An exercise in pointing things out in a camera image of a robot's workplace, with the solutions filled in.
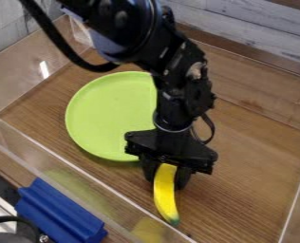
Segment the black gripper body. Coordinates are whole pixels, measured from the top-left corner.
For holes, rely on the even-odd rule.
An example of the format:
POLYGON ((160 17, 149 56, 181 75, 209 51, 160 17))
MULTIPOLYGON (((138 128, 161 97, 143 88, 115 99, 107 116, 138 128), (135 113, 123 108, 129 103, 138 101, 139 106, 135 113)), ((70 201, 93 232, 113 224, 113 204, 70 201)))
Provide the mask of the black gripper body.
POLYGON ((130 131, 125 134, 126 153, 137 156, 150 155, 162 163, 190 168, 194 173, 213 173, 218 155, 192 136, 192 126, 181 131, 154 128, 130 131))

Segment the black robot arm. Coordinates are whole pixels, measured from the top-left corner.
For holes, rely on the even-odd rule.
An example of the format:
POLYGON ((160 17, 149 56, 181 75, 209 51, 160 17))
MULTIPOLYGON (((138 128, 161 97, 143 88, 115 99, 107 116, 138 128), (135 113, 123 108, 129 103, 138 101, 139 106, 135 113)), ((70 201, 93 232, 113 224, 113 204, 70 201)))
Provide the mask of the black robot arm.
POLYGON ((153 182, 160 167, 177 167, 173 177, 184 189, 196 173, 210 174, 218 155, 194 132, 216 94, 206 53, 177 29, 174 13, 160 0, 57 0, 62 11, 89 27, 89 36, 106 62, 91 64, 75 52, 35 0, 18 0, 66 58, 81 68, 103 73, 134 64, 150 73, 157 88, 154 128, 125 134, 126 152, 138 156, 145 178, 153 182))

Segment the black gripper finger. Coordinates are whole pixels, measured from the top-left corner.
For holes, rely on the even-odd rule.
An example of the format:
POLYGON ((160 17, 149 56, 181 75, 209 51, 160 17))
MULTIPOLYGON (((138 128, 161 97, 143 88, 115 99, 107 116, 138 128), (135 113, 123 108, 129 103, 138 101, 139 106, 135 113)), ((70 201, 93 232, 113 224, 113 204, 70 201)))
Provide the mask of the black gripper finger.
POLYGON ((194 171, 190 168, 180 167, 177 169, 177 174, 176 174, 176 178, 174 178, 174 183, 176 183, 176 189, 177 190, 184 190, 185 189, 193 174, 194 174, 194 171))
POLYGON ((154 177, 161 165, 161 161, 157 158, 152 157, 150 155, 142 155, 139 157, 139 164, 141 164, 145 179, 149 182, 154 182, 154 177))

